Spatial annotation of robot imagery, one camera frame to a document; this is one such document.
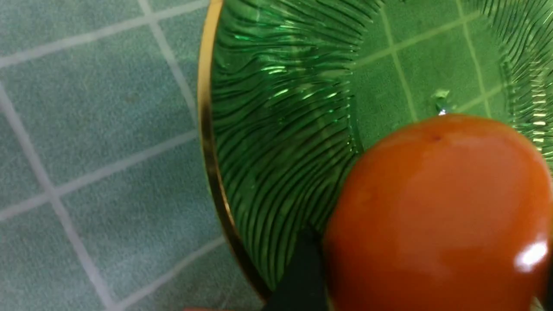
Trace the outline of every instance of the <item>black object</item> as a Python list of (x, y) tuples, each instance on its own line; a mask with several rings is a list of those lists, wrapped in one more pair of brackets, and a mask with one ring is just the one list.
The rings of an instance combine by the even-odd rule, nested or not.
[(553, 310), (553, 263), (549, 268), (549, 276), (547, 278), (547, 290), (545, 292), (544, 301), (541, 301), (541, 306), (544, 311)]
[(298, 234), (292, 259), (262, 311), (327, 311), (321, 236), (313, 228)]

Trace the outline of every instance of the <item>glossy orange skin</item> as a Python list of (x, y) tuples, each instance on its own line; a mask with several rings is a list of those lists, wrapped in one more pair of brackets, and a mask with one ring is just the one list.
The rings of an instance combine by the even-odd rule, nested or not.
[(551, 203), (542, 156), (503, 124), (401, 129), (354, 166), (328, 223), (335, 308), (528, 311), (545, 289)]

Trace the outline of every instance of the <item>plate rim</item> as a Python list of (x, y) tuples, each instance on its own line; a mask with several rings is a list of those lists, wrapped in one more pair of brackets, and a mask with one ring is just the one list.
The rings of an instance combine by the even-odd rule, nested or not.
[(217, 160), (211, 107), (211, 70), (213, 63), (213, 47), (215, 46), (217, 26), (223, 3), (224, 0), (210, 1), (200, 43), (197, 83), (197, 116), (200, 146), (204, 158), (205, 174), (207, 175), (211, 197), (223, 228), (223, 234), (227, 243), (230, 245), (238, 265), (246, 276), (246, 279), (250, 282), (260, 298), (266, 302), (271, 296), (272, 291), (253, 264), (234, 225), (234, 219), (222, 183), (221, 171), (219, 170)]

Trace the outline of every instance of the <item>green glass bowl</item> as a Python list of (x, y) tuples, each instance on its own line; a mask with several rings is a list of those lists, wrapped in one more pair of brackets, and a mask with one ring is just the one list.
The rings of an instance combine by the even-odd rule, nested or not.
[(202, 146), (223, 227), (263, 297), (296, 233), (307, 224), (323, 232), (356, 159), (408, 123), (495, 118), (553, 163), (548, 3), (212, 1)]

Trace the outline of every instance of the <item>tile grout line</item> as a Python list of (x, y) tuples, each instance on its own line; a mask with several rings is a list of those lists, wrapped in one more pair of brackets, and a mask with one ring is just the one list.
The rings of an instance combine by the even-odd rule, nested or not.
[(439, 34), (447, 32), (447, 31), (449, 31), (449, 30), (451, 30), (455, 27), (461, 26), (463, 23), (470, 22), (470, 21), (476, 19), (478, 16), (479, 16), (479, 13), (471, 13), (471, 14), (465, 16), (464, 18), (461, 18), (461, 19), (456, 20), (454, 22), (451, 22), (451, 23), (442, 25), (440, 27), (431, 29), (431, 30), (427, 31), (426, 33), (416, 35), (416, 36), (411, 37), (409, 39), (405, 39), (402, 42), (396, 43), (395, 48), (390, 46), (388, 48), (385, 48), (383, 50), (375, 52), (374, 54), (366, 56), (365, 58), (363, 58), (361, 60), (358, 60), (358, 62), (355, 64), (355, 66), (353, 68), (360, 68), (360, 67), (366, 66), (366, 65), (368, 65), (368, 64), (370, 64), (370, 63), (372, 63), (372, 62), (374, 62), (378, 59), (381, 59), (383, 57), (386, 57), (386, 56), (390, 55), (394, 50), (397, 52), (397, 51), (406, 49), (410, 46), (413, 46), (413, 45), (415, 45), (419, 42), (429, 40), (429, 39), (431, 39), (431, 38), (433, 38), (433, 37), (435, 37)]
[[(465, 12), (463, 10), (463, 5), (461, 3), (461, 0), (456, 0), (457, 3), (457, 10), (459, 11), (459, 16), (461, 19), (465, 17)], [(482, 78), (482, 69), (480, 67), (480, 63), (478, 61), (478, 58), (476, 57), (476, 49), (474, 48), (474, 44), (472, 43), (471, 34), (468, 31), (468, 25), (467, 21), (463, 22), (463, 34), (465, 35), (465, 39), (467, 41), (468, 50), (471, 53), (472, 61), (474, 62), (474, 67), (476, 69), (476, 78), (478, 79), (478, 87), (480, 88), (480, 93), (482, 96), (484, 96), (484, 106), (486, 108), (486, 115), (488, 118), (492, 117), (492, 113), (489, 109), (489, 100), (486, 96), (486, 88), (484, 87), (484, 79)]]
[(48, 196), (45, 193), (41, 193), (30, 199), (8, 206), (7, 208), (0, 210), (0, 222), (6, 221), (19, 214), (23, 214), (27, 211), (35, 209), (41, 205), (46, 204), (47, 202)]
[(184, 134), (178, 135), (161, 144), (157, 144), (156, 146), (153, 146), (151, 148), (132, 154), (125, 159), (109, 164), (92, 173), (87, 173), (74, 180), (71, 180), (70, 182), (62, 184), (61, 186), (56, 187), (56, 192), (59, 196), (64, 196), (66, 194), (72, 193), (73, 191), (77, 191), (87, 185), (100, 181), (115, 173), (126, 170), (129, 167), (132, 167), (150, 158), (153, 158), (169, 150), (172, 150), (182, 144), (185, 144), (195, 139), (196, 137), (197, 137), (197, 130), (193, 129), (192, 131), (188, 131)]
[(108, 287), (104, 280), (101, 278), (97, 267), (92, 262), (92, 258), (86, 251), (85, 245), (79, 238), (71, 221), (69, 213), (65, 209), (60, 198), (56, 195), (54, 186), (52, 185), (50, 178), (48, 177), (48, 174), (46, 173), (46, 170), (44, 169), (44, 166), (42, 165), (40, 158), (32, 145), (29, 135), (27, 134), (23, 123), (19, 119), (19, 116), (17, 115), (17, 112), (15, 111), (13, 104), (9, 99), (8, 94), (6, 93), (6, 90), (4, 89), (4, 86), (1, 82), (0, 110), (4, 112), (8, 123), (14, 131), (15, 136), (19, 141), (19, 144), (21, 145), (23, 153), (29, 161), (33, 173), (35, 174), (40, 186), (45, 191), (46, 196), (48, 197), (52, 208), (54, 209), (54, 212), (58, 216), (58, 219), (65, 230), (67, 238), (71, 242), (83, 269), (88, 275), (90, 282), (94, 286), (96, 293), (98, 294), (105, 307), (111, 307), (112, 305), (114, 305), (114, 301), (109, 294)]
[[(70, 194), (90, 184), (93, 184), (104, 178), (107, 178), (115, 173), (121, 172), (123, 170), (126, 170), (127, 168), (130, 168), (134, 165), (137, 165), (155, 156), (168, 152), (196, 138), (197, 138), (197, 130), (193, 129), (184, 134), (171, 138), (161, 144), (157, 144), (156, 146), (153, 146), (151, 148), (132, 154), (125, 159), (116, 161), (112, 164), (102, 167), (92, 173), (84, 174), (83, 176), (73, 179), (65, 184), (61, 184), (60, 186), (55, 187), (54, 189), (55, 194), (58, 197), (62, 197), (66, 194)], [(33, 198), (11, 205), (3, 210), (0, 210), (0, 222), (6, 221), (19, 214), (23, 214), (29, 210), (37, 208), (45, 204), (46, 202), (48, 202), (48, 196), (42, 193)]]
[(181, 260), (178, 264), (176, 264), (171, 270), (167, 271), (165, 274), (157, 278), (155, 281), (139, 289), (138, 291), (132, 293), (127, 298), (118, 302), (116, 305), (112, 306), (111, 308), (107, 308), (105, 311), (124, 311), (131, 305), (134, 305), (135, 303), (139, 302), (146, 296), (154, 293), (158, 288), (160, 288), (164, 284), (171, 281), (175, 276), (177, 276), (180, 272), (182, 272), (186, 267), (188, 267), (194, 261), (203, 257), (204, 255), (207, 255), (211, 251), (214, 251), (215, 249), (219, 248), (224, 244), (225, 244), (225, 238), (223, 236), (220, 236), (204, 244), (198, 250), (186, 256), (183, 260)]
[(401, 86), (403, 87), (403, 91), (405, 92), (405, 97), (407, 97), (407, 105), (409, 106), (409, 111), (411, 112), (411, 120), (413, 122), (417, 122), (419, 118), (417, 118), (417, 115), (416, 115), (415, 104), (413, 103), (413, 95), (411, 94), (411, 89), (409, 88), (409, 84), (407, 83), (407, 79), (405, 78), (405, 73), (401, 68), (398, 52), (396, 51), (396, 48), (394, 45), (394, 38), (392, 37), (392, 29), (390, 27), (388, 16), (386, 15), (386, 11), (384, 10), (384, 8), (382, 9), (381, 15), (382, 15), (382, 22), (384, 24), (384, 32), (386, 32), (386, 37), (388, 38), (388, 45), (392, 49), (392, 58), (394, 59), (395, 69), (398, 72), (399, 80), (401, 81)]
[(492, 88), (491, 90), (486, 92), (485, 94), (483, 94), (483, 95), (481, 94), (480, 96), (476, 97), (475, 99), (464, 103), (458, 109), (456, 109), (455, 112), (456, 113), (463, 113), (463, 112), (469, 110), (470, 108), (476, 106), (481, 101), (485, 101), (486, 99), (489, 99), (490, 97), (500, 93), (502, 90), (503, 90), (503, 84), (498, 84), (497, 86), (495, 86), (494, 88)]
[(186, 105), (188, 106), (188, 110), (192, 118), (192, 121), (194, 125), (196, 125), (197, 124), (196, 100), (192, 94), (192, 89), (190, 89), (190, 86), (188, 85), (188, 82), (186, 82), (186, 78), (184, 77), (184, 74), (180, 69), (180, 65), (176, 60), (175, 53), (173, 53), (173, 50), (169, 46), (169, 43), (167, 42), (167, 38), (165, 37), (165, 34), (163, 33), (161, 27), (158, 24), (158, 20), (154, 18), (154, 14), (152, 12), (152, 8), (150, 7), (150, 4), (148, 3), (148, 0), (137, 0), (137, 1), (138, 1), (138, 4), (140, 5), (140, 8), (142, 9), (142, 12), (144, 13), (144, 16), (148, 20), (148, 24), (150, 25), (150, 30), (154, 34), (155, 40), (158, 42), (159, 49), (161, 50), (161, 53), (163, 54), (163, 57), (165, 58), (165, 61), (167, 62), (169, 68), (171, 69), (171, 72), (173, 73), (173, 77), (175, 78), (176, 83), (179, 85), (180, 92), (186, 102)]
[(43, 45), (36, 46), (21, 52), (16, 52), (8, 56), (0, 56), (0, 69), (8, 66), (17, 65), (26, 61), (41, 58), (48, 54), (72, 48), (81, 44), (98, 41), (102, 38), (109, 37), (126, 30), (148, 25), (151, 19), (163, 20), (171, 17), (176, 17), (186, 13), (190, 13), (197, 9), (205, 8), (209, 5), (209, 0), (196, 0), (187, 4), (183, 4), (174, 8), (169, 8), (160, 12), (155, 12), (151, 17), (136, 17), (125, 20), (120, 23), (112, 24), (104, 28), (93, 30), (89, 33), (74, 35), (68, 38), (60, 39), (54, 42), (49, 42)]
[(234, 293), (234, 285), (236, 284), (236, 281), (238, 280), (238, 276), (240, 276), (240, 274), (242, 274), (242, 273), (243, 272), (240, 269), (235, 271), (234, 276), (232, 277), (232, 281), (230, 282), (228, 293), (227, 293), (225, 299), (223, 300), (223, 302), (217, 307), (218, 310), (226, 310), (227, 309), (226, 308), (227, 303), (231, 299), (232, 294)]

